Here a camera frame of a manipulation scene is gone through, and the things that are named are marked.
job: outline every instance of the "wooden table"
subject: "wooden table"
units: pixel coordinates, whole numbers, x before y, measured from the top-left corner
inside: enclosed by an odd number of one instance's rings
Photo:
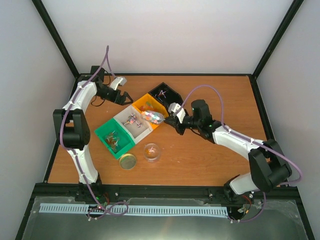
[[[200,84],[214,86],[224,101],[225,123],[236,131],[256,139],[265,140],[264,129],[255,98],[247,76],[126,76],[127,83],[120,87],[137,100],[145,93],[165,82],[184,99]],[[191,102],[204,99],[212,117],[221,119],[221,106],[210,88],[196,90],[185,108],[191,113]],[[100,107],[89,105],[85,117],[91,131],[89,150],[93,164],[103,184],[119,185],[172,185],[172,186],[222,186],[238,174],[249,171],[249,163],[228,148],[209,141],[186,130],[184,135],[165,123],[144,138],[129,153],[137,157],[136,166],[123,170],[119,162],[100,142],[94,130],[107,122],[127,106],[105,102]],[[144,146],[154,142],[162,149],[158,162],[144,159]],[[49,183],[77,183],[79,176],[70,155],[59,147],[48,179]]]

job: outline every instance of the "white vent strip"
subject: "white vent strip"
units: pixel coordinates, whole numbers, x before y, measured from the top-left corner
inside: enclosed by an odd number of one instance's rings
[[[41,203],[39,213],[55,214],[87,214],[92,206],[88,204],[60,204]],[[121,214],[126,210],[126,206],[117,205],[111,208],[114,214]],[[101,214],[103,210],[95,210],[91,214]],[[135,206],[130,205],[127,216],[198,216],[198,217],[218,217],[226,218],[227,208],[223,206]]]

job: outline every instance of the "clear round container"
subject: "clear round container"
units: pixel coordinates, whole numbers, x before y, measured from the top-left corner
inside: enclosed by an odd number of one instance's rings
[[[157,144],[149,143],[144,147],[143,155],[148,162],[156,162],[161,155],[160,147]]]

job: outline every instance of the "gray floor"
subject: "gray floor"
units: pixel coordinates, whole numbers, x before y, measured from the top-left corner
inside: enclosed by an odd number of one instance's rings
[[[85,215],[37,213],[31,216],[24,240],[304,240],[307,239],[292,202],[267,202],[260,217],[230,223],[213,217],[106,216],[88,221]],[[259,210],[250,210],[255,215]]]

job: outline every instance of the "gray wall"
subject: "gray wall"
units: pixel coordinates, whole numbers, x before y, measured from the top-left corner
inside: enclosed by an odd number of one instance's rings
[[[319,10],[320,1],[304,1],[258,78],[275,137],[304,173],[298,189],[316,239],[320,239]]]
[[[44,0],[82,73],[252,73],[292,0]]]
[[[74,82],[30,0],[1,3],[0,72],[0,239],[12,240],[49,162],[53,110]]]

